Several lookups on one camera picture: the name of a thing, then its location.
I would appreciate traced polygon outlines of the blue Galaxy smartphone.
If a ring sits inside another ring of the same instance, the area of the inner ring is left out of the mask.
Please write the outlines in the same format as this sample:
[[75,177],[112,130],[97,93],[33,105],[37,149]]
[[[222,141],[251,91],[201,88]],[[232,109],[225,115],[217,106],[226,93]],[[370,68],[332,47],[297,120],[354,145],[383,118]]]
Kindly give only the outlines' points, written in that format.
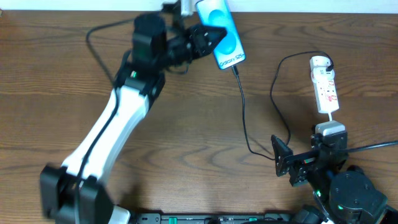
[[227,0],[202,0],[195,4],[201,23],[210,28],[211,46],[220,70],[244,61],[246,55]]

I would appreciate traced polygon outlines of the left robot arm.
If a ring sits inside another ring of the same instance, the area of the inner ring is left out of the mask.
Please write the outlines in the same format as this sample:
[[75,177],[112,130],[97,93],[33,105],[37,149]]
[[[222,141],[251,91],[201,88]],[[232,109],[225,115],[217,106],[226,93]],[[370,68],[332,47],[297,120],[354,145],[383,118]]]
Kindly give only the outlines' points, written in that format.
[[158,13],[142,14],[133,23],[132,48],[111,78],[104,111],[60,167],[46,165],[40,173],[42,213],[55,223],[133,222],[134,214],[116,205],[106,191],[116,159],[159,97],[165,71],[206,57],[227,35],[224,27],[184,28],[181,21],[168,28]]

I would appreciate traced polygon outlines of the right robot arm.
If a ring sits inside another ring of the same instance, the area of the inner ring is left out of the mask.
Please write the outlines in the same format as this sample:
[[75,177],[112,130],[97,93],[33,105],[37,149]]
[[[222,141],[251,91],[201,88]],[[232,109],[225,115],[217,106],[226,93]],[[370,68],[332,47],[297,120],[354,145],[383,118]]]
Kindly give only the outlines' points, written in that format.
[[397,223],[397,210],[387,204],[358,166],[342,167],[349,157],[348,133],[311,136],[311,151],[294,154],[273,135],[277,176],[288,174],[291,186],[310,184],[324,216],[333,223]]

